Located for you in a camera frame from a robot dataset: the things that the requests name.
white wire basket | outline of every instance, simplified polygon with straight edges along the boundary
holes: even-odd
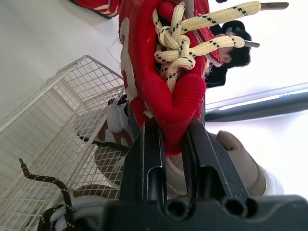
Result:
[[[83,56],[47,80],[0,127],[0,230],[35,230],[41,214],[61,199],[60,190],[22,174],[23,158],[33,174],[53,176],[83,195],[117,199],[120,151],[92,144],[106,121],[104,107],[123,91],[123,78]],[[84,115],[89,140],[78,137]]]

red sneaker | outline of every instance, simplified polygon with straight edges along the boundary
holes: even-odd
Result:
[[[129,105],[141,128],[155,117],[166,156],[181,153],[193,117],[200,119],[209,62],[217,49],[243,47],[240,37],[214,38],[208,27],[257,13],[259,2],[209,13],[207,0],[122,0],[121,69]]]
[[[118,15],[120,0],[70,0],[77,6],[89,9],[106,19]]]

yellow shoelace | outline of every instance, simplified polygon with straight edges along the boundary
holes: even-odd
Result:
[[[181,68],[186,70],[194,68],[194,57],[206,55],[223,47],[241,48],[246,43],[241,37],[222,36],[190,48],[190,40],[184,35],[185,33],[256,14],[261,10],[262,4],[258,1],[248,2],[182,21],[185,2],[181,2],[174,8],[171,26],[163,26],[160,23],[155,9],[153,22],[160,44],[156,46],[154,56],[155,60],[162,64],[160,76],[166,80],[170,91],[174,90]]]

white background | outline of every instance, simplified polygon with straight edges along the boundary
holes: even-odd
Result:
[[[211,11],[243,3],[209,0]],[[207,90],[207,103],[307,81],[306,10],[290,0],[285,11],[243,19],[253,41],[252,63],[228,71],[224,87]],[[120,73],[118,18],[105,20],[68,0],[0,1],[0,119],[57,70],[88,54]],[[208,124],[236,135],[253,157],[274,173],[286,193],[308,198],[307,113],[265,120]]]

shoelace aglet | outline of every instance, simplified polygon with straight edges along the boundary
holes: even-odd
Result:
[[[259,46],[260,46],[260,43],[251,42],[251,41],[246,41],[246,40],[245,40],[245,45],[244,45],[244,47],[256,47],[256,48],[258,48]]]
[[[262,11],[284,10],[289,6],[288,2],[266,2],[261,3]]]
[[[19,158],[19,162],[21,165],[24,165],[24,161],[22,160],[22,158]]]

